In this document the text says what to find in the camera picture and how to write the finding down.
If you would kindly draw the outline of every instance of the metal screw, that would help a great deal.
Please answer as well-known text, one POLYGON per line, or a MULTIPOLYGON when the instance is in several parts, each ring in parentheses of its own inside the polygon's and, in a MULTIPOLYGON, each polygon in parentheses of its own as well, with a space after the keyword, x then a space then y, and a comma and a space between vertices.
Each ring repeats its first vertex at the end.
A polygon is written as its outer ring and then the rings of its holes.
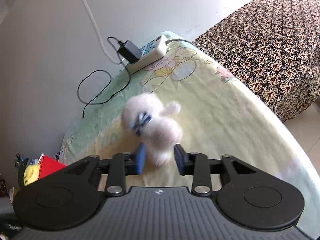
POLYGON ((210 188, 204 185, 196 186, 195 187, 195 192, 199 194, 206 194, 210 191, 210 188))
POLYGON ((107 188, 109 193, 119 194, 122 192, 122 188, 120 186, 110 186, 107 188))

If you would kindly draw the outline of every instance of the tile floor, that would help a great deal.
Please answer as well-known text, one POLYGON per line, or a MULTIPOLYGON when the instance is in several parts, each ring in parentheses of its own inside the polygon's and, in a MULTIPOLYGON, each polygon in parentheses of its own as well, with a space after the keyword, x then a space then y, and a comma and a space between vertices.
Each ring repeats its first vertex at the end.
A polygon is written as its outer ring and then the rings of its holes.
POLYGON ((320 109, 312 104, 294 119, 284 125, 304 149, 320 175, 320 109))

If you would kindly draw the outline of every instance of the white wall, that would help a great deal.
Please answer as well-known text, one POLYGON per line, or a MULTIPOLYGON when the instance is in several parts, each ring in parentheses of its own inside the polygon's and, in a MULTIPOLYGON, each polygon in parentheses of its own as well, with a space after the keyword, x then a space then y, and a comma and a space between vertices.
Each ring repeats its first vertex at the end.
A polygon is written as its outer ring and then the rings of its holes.
MULTIPOLYGON (((103 37, 140 46, 166 30, 193 40, 250 0, 87 1, 103 37)), ((81 0, 17 0, 0 27, 0 66, 0 173, 16 185, 15 154, 57 153, 83 107, 79 81, 95 69, 114 75, 119 67, 101 52, 81 0)), ((95 80, 84 96, 105 82, 95 80)))

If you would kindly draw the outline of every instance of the plush toy ear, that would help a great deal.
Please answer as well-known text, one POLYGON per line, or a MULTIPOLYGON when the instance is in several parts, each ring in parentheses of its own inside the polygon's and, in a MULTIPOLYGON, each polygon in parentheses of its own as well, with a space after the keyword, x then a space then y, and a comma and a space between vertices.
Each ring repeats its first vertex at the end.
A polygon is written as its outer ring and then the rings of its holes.
POLYGON ((178 102, 169 102, 166 104, 165 108, 160 112, 159 115, 167 116, 170 114, 179 114, 181 110, 181 105, 178 102))

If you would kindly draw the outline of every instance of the stuffed animal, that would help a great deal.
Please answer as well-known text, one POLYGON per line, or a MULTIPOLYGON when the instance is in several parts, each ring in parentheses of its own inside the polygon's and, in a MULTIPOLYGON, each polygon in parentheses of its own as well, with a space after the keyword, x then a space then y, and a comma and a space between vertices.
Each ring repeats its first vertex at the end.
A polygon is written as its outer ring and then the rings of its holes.
POLYGON ((154 93, 131 97, 125 104, 122 124, 140 137, 147 147, 147 158, 156 166, 170 161, 173 146, 182 138, 181 127, 168 117, 180 110, 177 102, 170 102, 164 107, 154 93))

